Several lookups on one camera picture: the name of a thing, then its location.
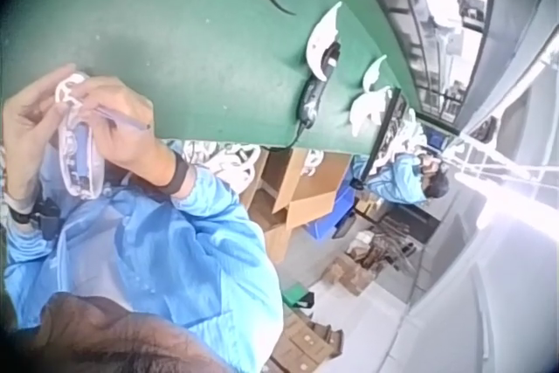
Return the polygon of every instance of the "hand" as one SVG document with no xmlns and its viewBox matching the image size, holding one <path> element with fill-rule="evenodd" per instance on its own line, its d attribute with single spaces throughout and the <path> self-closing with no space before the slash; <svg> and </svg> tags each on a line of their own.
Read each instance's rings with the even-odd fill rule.
<svg viewBox="0 0 559 373">
<path fill-rule="evenodd" d="M 56 85 L 74 65 L 60 67 L 9 98 L 3 107 L 2 133 L 6 152 L 6 189 L 18 201 L 28 200 L 37 187 L 46 143 L 64 118 L 66 104 L 56 104 Z"/>
<path fill-rule="evenodd" d="M 83 102 L 79 113 L 91 127 L 99 153 L 155 186 L 167 185 L 175 174 L 175 155 L 154 134 L 153 104 L 120 80 L 94 77 L 80 83 L 72 96 Z M 140 130 L 115 123 L 95 113 L 97 106 L 111 108 L 149 124 Z"/>
</svg>

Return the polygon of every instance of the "cable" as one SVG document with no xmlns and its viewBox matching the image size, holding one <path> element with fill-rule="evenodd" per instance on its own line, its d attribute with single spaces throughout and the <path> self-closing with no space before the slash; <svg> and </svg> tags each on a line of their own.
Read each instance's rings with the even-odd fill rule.
<svg viewBox="0 0 559 373">
<path fill-rule="evenodd" d="M 295 145 L 296 142 L 299 141 L 300 135 L 303 134 L 303 131 L 305 131 L 305 126 L 303 125 L 303 123 L 300 122 L 299 126 L 297 127 L 297 134 L 287 146 L 282 146 L 281 148 L 265 148 L 265 147 L 262 148 L 264 150 L 267 150 L 268 152 L 283 152 L 284 150 L 289 150 Z"/>
</svg>

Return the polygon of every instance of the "blue pen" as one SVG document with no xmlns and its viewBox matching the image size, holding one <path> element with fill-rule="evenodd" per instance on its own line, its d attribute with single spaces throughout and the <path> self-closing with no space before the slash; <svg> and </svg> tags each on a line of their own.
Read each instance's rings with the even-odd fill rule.
<svg viewBox="0 0 559 373">
<path fill-rule="evenodd" d="M 132 117 L 128 117 L 120 111 L 103 107 L 102 105 L 97 106 L 93 111 L 105 118 L 108 118 L 109 120 L 120 124 L 126 124 L 127 126 L 134 127 L 142 131 L 149 129 L 149 124 L 144 124 L 143 122 L 135 120 Z"/>
</svg>

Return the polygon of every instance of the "finger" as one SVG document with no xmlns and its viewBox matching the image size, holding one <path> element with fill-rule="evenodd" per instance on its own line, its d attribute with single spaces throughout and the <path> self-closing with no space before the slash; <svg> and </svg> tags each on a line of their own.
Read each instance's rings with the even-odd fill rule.
<svg viewBox="0 0 559 373">
<path fill-rule="evenodd" d="M 120 79 L 112 76 L 96 76 L 74 86 L 70 95 L 76 99 L 83 99 L 101 86 L 123 86 L 123 84 Z"/>
<path fill-rule="evenodd" d="M 82 100 L 82 108 L 91 110 L 98 106 L 109 109 L 116 109 L 128 114 L 129 106 L 124 95 L 121 94 L 120 86 L 99 86 L 89 91 L 89 94 Z"/>
<path fill-rule="evenodd" d="M 52 135 L 56 133 L 60 122 L 64 118 L 68 106 L 65 103 L 54 104 L 45 114 L 43 119 L 33 129 L 33 133 L 39 143 L 45 145 L 51 140 Z"/>
<path fill-rule="evenodd" d="M 56 85 L 75 71 L 76 65 L 69 64 L 59 67 L 58 69 L 46 74 L 18 93 L 16 95 L 18 102 L 23 106 L 33 105 L 46 93 L 53 93 Z"/>
<path fill-rule="evenodd" d="M 113 149 L 113 133 L 108 120 L 92 112 L 84 112 L 84 120 L 93 131 L 93 141 L 99 153 L 107 158 L 107 152 Z"/>
</svg>

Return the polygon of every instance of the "worker in blue coat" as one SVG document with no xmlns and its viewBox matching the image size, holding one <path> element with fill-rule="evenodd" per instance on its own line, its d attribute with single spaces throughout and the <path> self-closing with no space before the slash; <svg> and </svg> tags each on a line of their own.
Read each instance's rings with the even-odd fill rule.
<svg viewBox="0 0 559 373">
<path fill-rule="evenodd" d="M 366 156 L 355 156 L 351 163 L 354 177 L 360 177 Z M 420 204 L 429 198 L 441 198 L 449 189 L 441 161 L 428 154 L 400 153 L 393 162 L 382 166 L 365 179 L 365 188 L 377 197 L 397 204 Z"/>
<path fill-rule="evenodd" d="M 227 185 L 155 138 L 152 104 L 116 78 L 90 78 L 72 96 L 106 161 L 159 194 L 129 184 L 71 197 L 49 141 L 67 112 L 54 88 L 74 71 L 3 107 L 15 335 L 54 371 L 260 371 L 283 328 L 262 230 Z M 150 129 L 115 124 L 98 106 Z"/>
</svg>

